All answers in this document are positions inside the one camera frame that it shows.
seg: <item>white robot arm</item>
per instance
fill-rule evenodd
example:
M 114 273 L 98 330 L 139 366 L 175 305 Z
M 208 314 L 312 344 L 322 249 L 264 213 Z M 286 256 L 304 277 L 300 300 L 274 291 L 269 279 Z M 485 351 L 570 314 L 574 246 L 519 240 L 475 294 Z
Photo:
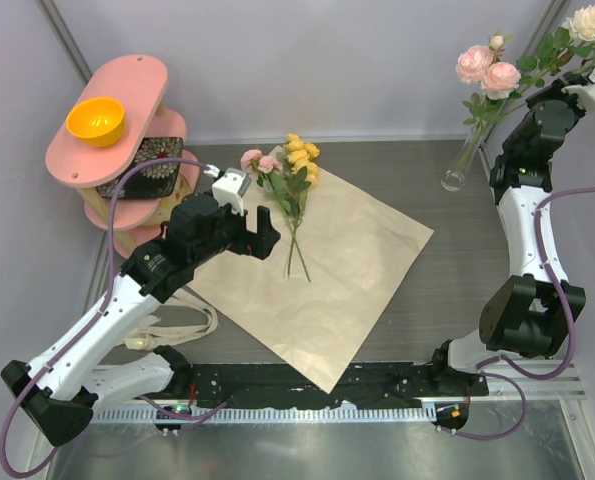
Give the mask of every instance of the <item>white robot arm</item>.
M 217 176 L 214 167 L 209 174 Z M 158 347 L 145 357 L 103 372 L 93 370 L 126 334 L 193 279 L 194 271 L 229 250 L 265 259 L 279 241 L 270 212 L 258 207 L 257 233 L 246 229 L 243 195 L 250 178 L 229 169 L 211 194 L 193 194 L 173 209 L 159 237 L 140 245 L 122 265 L 113 298 L 102 317 L 37 381 L 22 408 L 54 446 L 76 437 L 93 413 L 151 392 L 178 394 L 187 384 L 190 365 L 172 347 Z M 2 378 L 15 396 L 49 365 L 55 352 L 77 336 L 103 307 L 99 301 L 54 345 L 30 362 L 13 360 Z
M 595 112 L 595 70 L 588 76 L 565 75 L 526 103 L 529 113 L 504 142 L 490 174 L 508 241 L 510 278 L 484 307 L 479 329 L 439 349 L 440 375 L 474 374 L 477 365 L 495 354 L 550 357 L 568 334 L 561 302 L 539 255 L 535 215 L 552 191 L 550 159 L 555 150 L 587 112 Z M 540 209 L 540 225 L 547 261 L 575 320 L 586 297 L 582 288 L 568 283 L 548 205 Z

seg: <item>yellow rose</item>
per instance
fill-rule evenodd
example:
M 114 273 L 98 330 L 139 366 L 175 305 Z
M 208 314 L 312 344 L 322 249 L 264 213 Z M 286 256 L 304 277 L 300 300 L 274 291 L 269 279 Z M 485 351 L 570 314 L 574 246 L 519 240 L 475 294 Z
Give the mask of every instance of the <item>yellow rose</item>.
M 298 150 L 304 150 L 304 142 L 301 140 L 293 140 L 286 144 L 286 151 L 288 153 L 297 152 Z
M 301 170 L 304 167 L 308 168 L 308 165 L 311 163 L 312 162 L 310 160 L 308 160 L 307 158 L 301 158 L 301 159 L 297 160 L 293 164 L 293 174 L 297 173 L 299 170 Z
M 310 156 L 306 152 L 306 150 L 297 150 L 296 152 L 291 152 L 288 154 L 288 161 L 291 165 L 294 165 L 299 160 L 310 160 Z
M 288 135 L 286 135 L 286 143 L 294 142 L 297 140 L 301 139 L 299 138 L 299 135 L 297 135 L 296 133 L 289 133 Z
M 308 175 L 319 175 L 319 167 L 316 163 L 308 162 L 308 165 L 306 165 L 306 167 L 308 168 Z
M 319 149 L 317 148 L 317 145 L 315 145 L 314 143 L 305 144 L 304 149 L 308 152 L 308 155 L 310 155 L 310 158 L 312 158 L 313 160 L 319 156 Z
M 310 187 L 315 188 L 319 185 L 319 179 L 315 175 L 308 175 L 306 181 L 310 182 Z

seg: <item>pink shelf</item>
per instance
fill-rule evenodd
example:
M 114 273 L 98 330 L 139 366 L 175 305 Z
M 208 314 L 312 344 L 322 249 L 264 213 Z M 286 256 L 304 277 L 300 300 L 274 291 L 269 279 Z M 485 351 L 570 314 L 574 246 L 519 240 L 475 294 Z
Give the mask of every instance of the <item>pink shelf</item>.
M 186 122 L 174 110 L 166 108 L 163 115 L 155 115 L 144 137 L 181 137 L 186 140 Z
M 154 200 L 119 200 L 115 209 L 114 230 L 116 232 L 124 232 L 138 227 L 157 211 L 160 201 L 161 199 L 159 198 Z M 107 208 L 110 209 L 110 200 L 104 200 L 104 202 Z M 108 230 L 108 222 L 102 220 L 88 202 L 84 202 L 84 212 L 86 212 L 88 220 L 96 227 L 102 230 Z
M 197 158 L 192 153 L 190 153 L 188 150 L 184 150 L 182 157 L 190 159 L 190 160 L 197 160 Z M 201 173 L 199 167 L 195 167 L 193 165 L 188 165 L 188 164 L 184 163 L 179 168 L 179 173 L 181 173 L 184 176 L 184 178 L 188 181 L 188 184 L 190 185 L 190 187 L 192 188 L 192 190 L 194 192 L 195 188 L 197 186 L 197 181 L 199 180 L 199 175 Z M 148 240 L 152 240 L 157 235 L 159 235 L 159 230 L 160 230 L 159 226 L 137 227 L 137 228 L 128 230 L 127 233 L 130 234 L 130 236 L 132 237 L 132 239 L 134 240 L 136 245 L 141 245 L 142 243 L 145 243 Z M 119 253 L 124 258 L 128 258 L 129 252 L 126 251 L 126 249 L 124 248 L 124 246 L 121 243 L 119 243 L 117 240 L 115 240 L 114 245 L 115 245 L 115 250 L 117 250 L 117 253 Z
M 95 187 L 117 177 L 135 156 L 167 85 L 166 66 L 155 57 L 128 55 L 103 65 L 77 103 L 100 96 L 119 100 L 126 114 L 121 140 L 107 148 L 91 147 L 70 135 L 62 124 L 46 152 L 48 171 L 73 188 Z
M 163 115 L 155 115 L 146 130 L 146 137 L 181 137 L 186 138 L 186 122 L 182 116 L 171 110 L 166 109 Z M 183 158 L 196 158 L 190 152 L 183 152 Z M 199 168 L 191 165 L 182 165 L 180 171 L 194 189 L 199 177 Z M 110 206 L 109 200 L 104 200 L 107 206 Z M 117 210 L 115 211 L 115 225 L 114 228 L 118 232 L 130 230 L 135 228 L 146 220 L 148 220 L 159 206 L 159 199 L 155 200 L 120 200 L 117 202 Z M 102 220 L 97 215 L 97 212 L 86 202 L 84 202 L 84 212 L 88 219 L 97 227 L 106 230 L 108 222 Z

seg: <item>brown wrapping paper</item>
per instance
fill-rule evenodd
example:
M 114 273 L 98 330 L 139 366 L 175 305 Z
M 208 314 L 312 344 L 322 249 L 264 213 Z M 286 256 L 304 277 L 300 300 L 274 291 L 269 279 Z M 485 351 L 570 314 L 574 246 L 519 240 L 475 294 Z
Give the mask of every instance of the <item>brown wrapping paper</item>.
M 230 252 L 202 266 L 192 288 L 322 390 L 330 392 L 379 319 L 433 231 L 324 170 L 309 192 L 286 276 L 290 233 L 269 194 L 245 196 L 248 228 L 257 205 L 282 238 L 265 261 Z

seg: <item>orange bowl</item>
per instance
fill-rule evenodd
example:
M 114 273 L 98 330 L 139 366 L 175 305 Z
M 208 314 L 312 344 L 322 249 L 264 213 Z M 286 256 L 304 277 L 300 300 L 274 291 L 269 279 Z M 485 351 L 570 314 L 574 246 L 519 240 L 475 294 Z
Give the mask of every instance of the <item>orange bowl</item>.
M 110 97 L 90 98 L 75 105 L 66 117 L 71 135 L 93 147 L 110 147 L 124 133 L 123 105 Z

